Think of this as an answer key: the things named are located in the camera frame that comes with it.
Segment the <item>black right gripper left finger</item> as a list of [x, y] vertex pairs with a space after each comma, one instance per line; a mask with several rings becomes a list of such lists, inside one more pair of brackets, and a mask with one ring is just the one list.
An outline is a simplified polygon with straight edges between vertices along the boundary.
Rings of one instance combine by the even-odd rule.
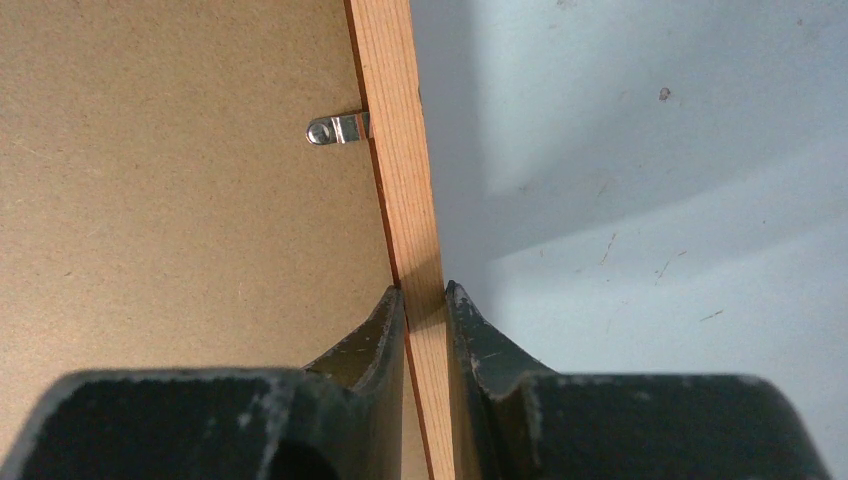
[[57, 380], [5, 479], [397, 479], [405, 313], [369, 317], [302, 368], [88, 370]]

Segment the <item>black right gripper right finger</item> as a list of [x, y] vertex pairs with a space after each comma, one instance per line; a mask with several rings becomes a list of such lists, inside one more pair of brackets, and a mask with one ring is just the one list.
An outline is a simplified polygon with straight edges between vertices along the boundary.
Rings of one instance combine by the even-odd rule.
[[744, 375], [563, 374], [450, 282], [450, 408], [459, 479], [826, 479], [801, 418]]

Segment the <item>metal turn clip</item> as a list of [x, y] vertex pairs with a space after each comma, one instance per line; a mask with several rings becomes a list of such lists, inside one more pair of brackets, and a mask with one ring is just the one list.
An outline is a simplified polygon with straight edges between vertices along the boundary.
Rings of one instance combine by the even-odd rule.
[[326, 146], [370, 139], [371, 122], [367, 111], [313, 119], [306, 128], [310, 144]]

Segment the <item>wooden picture frame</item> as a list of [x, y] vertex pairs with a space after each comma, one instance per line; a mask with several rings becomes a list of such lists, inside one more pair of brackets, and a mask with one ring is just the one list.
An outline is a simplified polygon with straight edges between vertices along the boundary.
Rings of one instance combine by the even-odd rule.
[[411, 6], [350, 4], [428, 470], [453, 479], [447, 310]]

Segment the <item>brown fibreboard backing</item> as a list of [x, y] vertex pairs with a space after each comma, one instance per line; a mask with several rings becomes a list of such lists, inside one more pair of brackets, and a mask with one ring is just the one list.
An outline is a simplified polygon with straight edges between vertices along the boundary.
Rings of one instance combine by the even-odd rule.
[[359, 327], [393, 287], [371, 147], [306, 128], [364, 108], [344, 1], [3, 2], [1, 468], [66, 375], [302, 368]]

